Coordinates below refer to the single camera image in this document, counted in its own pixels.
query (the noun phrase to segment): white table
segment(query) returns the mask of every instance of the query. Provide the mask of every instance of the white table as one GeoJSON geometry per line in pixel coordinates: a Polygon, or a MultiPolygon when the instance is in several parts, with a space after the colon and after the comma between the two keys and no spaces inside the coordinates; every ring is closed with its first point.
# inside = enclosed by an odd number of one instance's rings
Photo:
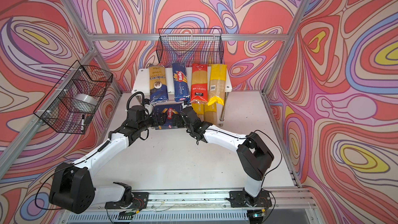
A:
{"type": "MultiPolygon", "coordinates": [[[[126,103],[130,96],[130,93],[122,94],[109,130],[116,130],[126,119],[126,103]]],[[[131,105],[138,105],[137,99],[132,99],[131,105]]],[[[231,92],[227,105],[223,129],[240,134],[258,129],[279,146],[260,92],[231,92]]],[[[267,137],[259,135],[275,156],[271,170],[279,163],[281,154],[267,137]]],[[[184,128],[150,129],[147,140],[137,139],[106,163],[93,178],[93,184],[111,185],[118,181],[134,190],[232,189],[242,188],[246,177],[236,152],[202,141],[196,145],[196,140],[184,128]]],[[[294,187],[293,183],[285,159],[282,159],[280,166],[266,176],[263,187],[294,187]]]]}
{"type": "MultiPolygon", "coordinates": [[[[192,68],[187,67],[186,70],[187,70],[188,87],[189,91],[191,91],[192,68]]],[[[167,93],[174,95],[173,69],[171,67],[167,67],[165,71],[166,71],[167,93]]],[[[210,73],[211,73],[211,67],[207,67],[207,88],[209,88],[210,73]]],[[[148,68],[139,69],[131,93],[143,92],[145,96],[149,96],[150,95],[149,90],[150,90],[149,69],[148,68]]],[[[222,107],[221,110],[221,116],[220,116],[221,123],[219,124],[221,127],[223,126],[222,122],[224,122],[224,116],[225,116],[224,107],[226,105],[226,100],[228,98],[228,95],[231,91],[232,91],[231,79],[229,78],[229,74],[227,73],[226,83],[225,83],[225,100],[224,100],[224,106],[222,107]]],[[[136,97],[138,101],[141,102],[141,97],[138,95],[136,97]]]]}

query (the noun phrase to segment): black bracket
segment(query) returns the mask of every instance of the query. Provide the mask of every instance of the black bracket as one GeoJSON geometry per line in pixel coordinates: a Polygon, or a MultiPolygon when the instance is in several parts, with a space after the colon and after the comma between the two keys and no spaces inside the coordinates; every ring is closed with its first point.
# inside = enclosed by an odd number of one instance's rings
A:
{"type": "MultiPolygon", "coordinates": [[[[131,192],[131,193],[133,195],[133,198],[136,198],[136,199],[133,199],[132,204],[127,209],[147,208],[148,195],[149,195],[148,192],[131,192]]],[[[122,207],[119,204],[117,204],[117,202],[107,202],[105,204],[105,209],[122,209],[122,207]]]]}
{"type": "Polygon", "coordinates": [[[244,191],[230,191],[229,198],[231,202],[231,207],[233,208],[243,208],[243,207],[262,207],[264,209],[268,209],[272,207],[271,197],[269,196],[269,192],[266,190],[261,190],[256,197],[256,201],[253,206],[249,206],[246,204],[245,200],[245,192],[244,191]]]}

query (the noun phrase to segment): barilla logo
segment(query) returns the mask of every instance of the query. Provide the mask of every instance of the barilla logo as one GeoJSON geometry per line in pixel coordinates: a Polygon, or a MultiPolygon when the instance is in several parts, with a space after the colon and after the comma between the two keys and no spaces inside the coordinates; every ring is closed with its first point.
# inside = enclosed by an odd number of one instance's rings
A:
{"type": "Polygon", "coordinates": [[[182,78],[183,78],[182,72],[181,72],[181,71],[178,71],[178,72],[177,72],[177,80],[178,80],[179,82],[182,82],[182,78]]]}
{"type": "Polygon", "coordinates": [[[173,109],[170,107],[169,110],[167,110],[167,119],[172,119],[173,116],[173,109]]]}

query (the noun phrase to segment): black cable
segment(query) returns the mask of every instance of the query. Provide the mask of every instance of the black cable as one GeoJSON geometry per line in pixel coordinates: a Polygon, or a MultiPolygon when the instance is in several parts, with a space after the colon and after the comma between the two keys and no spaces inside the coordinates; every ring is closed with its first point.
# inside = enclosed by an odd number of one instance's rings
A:
{"type": "Polygon", "coordinates": [[[109,140],[111,140],[112,134],[113,134],[113,131],[110,131],[110,132],[108,133],[108,138],[109,138],[109,140]]]}
{"type": "Polygon", "coordinates": [[[38,206],[38,205],[37,205],[37,196],[39,195],[39,192],[40,192],[40,190],[42,189],[42,187],[44,186],[44,184],[45,184],[53,175],[55,175],[57,172],[60,172],[60,171],[65,170],[65,169],[67,169],[67,168],[76,166],[76,165],[78,165],[78,164],[80,164],[80,163],[86,161],[87,159],[85,159],[85,160],[83,160],[83,161],[81,161],[81,162],[78,162],[78,163],[76,163],[76,164],[72,164],[72,165],[70,165],[70,166],[68,166],[68,167],[66,167],[66,168],[59,169],[59,170],[55,171],[53,174],[51,174],[51,176],[47,177],[47,179],[41,184],[39,190],[38,190],[37,193],[36,193],[36,196],[35,196],[35,205],[36,205],[36,207],[38,207],[39,209],[43,209],[43,210],[60,210],[60,209],[62,209],[62,208],[42,208],[42,207],[38,206]]]}
{"type": "MultiPolygon", "coordinates": [[[[259,132],[261,132],[262,134],[266,135],[264,132],[262,132],[262,131],[260,131],[260,130],[255,130],[254,132],[257,132],[257,131],[259,131],[259,132]]],[[[276,145],[276,143],[272,140],[272,138],[270,138],[268,135],[266,135],[266,136],[275,144],[276,148],[278,148],[279,152],[281,153],[281,160],[279,161],[278,165],[277,165],[275,168],[273,168],[272,170],[266,172],[266,174],[265,174],[264,177],[263,177],[263,181],[264,181],[264,178],[266,177],[266,175],[267,175],[269,172],[275,170],[275,169],[281,164],[281,162],[282,162],[282,151],[281,151],[281,149],[279,148],[279,146],[276,145]]]]}
{"type": "Polygon", "coordinates": [[[110,221],[112,224],[115,224],[115,223],[112,221],[112,219],[111,219],[111,217],[109,216],[109,214],[108,214],[108,209],[107,209],[107,208],[105,208],[105,209],[106,209],[106,215],[108,216],[109,221],[110,221]]]}
{"type": "Polygon", "coordinates": [[[144,139],[144,138],[142,138],[142,137],[140,136],[140,139],[146,140],[148,137],[149,137],[149,129],[147,129],[147,137],[144,139]]]}
{"type": "Polygon", "coordinates": [[[141,94],[141,95],[142,95],[141,104],[142,104],[143,107],[145,107],[145,104],[144,104],[144,98],[145,98],[144,93],[143,93],[143,92],[136,92],[136,93],[133,93],[133,94],[130,96],[130,98],[127,100],[127,106],[126,106],[126,108],[127,108],[127,118],[129,118],[130,102],[131,102],[131,100],[132,100],[136,95],[138,95],[138,94],[141,94]]]}
{"type": "Polygon", "coordinates": [[[274,195],[273,195],[273,193],[271,192],[271,191],[269,191],[269,193],[272,195],[272,197],[274,198],[274,206],[272,207],[272,209],[271,209],[271,212],[269,212],[269,215],[266,217],[266,218],[264,218],[264,220],[263,220],[263,222],[261,222],[261,223],[264,223],[267,219],[268,219],[268,217],[272,214],[272,211],[273,211],[273,209],[275,208],[275,205],[276,205],[276,199],[275,199],[275,197],[274,197],[274,195]]]}

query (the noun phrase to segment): patterned backdrop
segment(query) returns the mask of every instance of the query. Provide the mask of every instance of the patterned backdrop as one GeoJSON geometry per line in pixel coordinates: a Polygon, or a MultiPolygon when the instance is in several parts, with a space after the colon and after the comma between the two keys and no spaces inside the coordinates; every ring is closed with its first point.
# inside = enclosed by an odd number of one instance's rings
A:
{"type": "Polygon", "coordinates": [[[267,90],[327,223],[398,222],[398,0],[312,0],[267,90]]]}
{"type": "MultiPolygon", "coordinates": [[[[154,41],[97,41],[122,91],[132,90],[138,68],[157,64],[154,41]]],[[[260,90],[281,47],[281,41],[238,41],[235,54],[224,52],[234,90],[260,90]]]]}
{"type": "MultiPolygon", "coordinates": [[[[287,33],[300,3],[300,0],[72,1],[93,33],[157,33],[158,28],[185,27],[221,27],[230,34],[287,33]]],[[[131,91],[138,68],[157,60],[156,42],[102,41],[96,45],[122,91],[131,91]]],[[[224,60],[234,89],[262,89],[280,45],[281,42],[225,42],[224,60]]]]}
{"type": "MultiPolygon", "coordinates": [[[[0,153],[66,69],[86,52],[59,0],[0,1],[0,153]]],[[[110,88],[85,135],[40,128],[0,180],[1,224],[53,219],[56,211],[34,206],[34,194],[59,163],[82,157],[97,146],[116,98],[110,88]]],[[[51,180],[47,183],[38,197],[42,207],[49,207],[51,180]]]]}

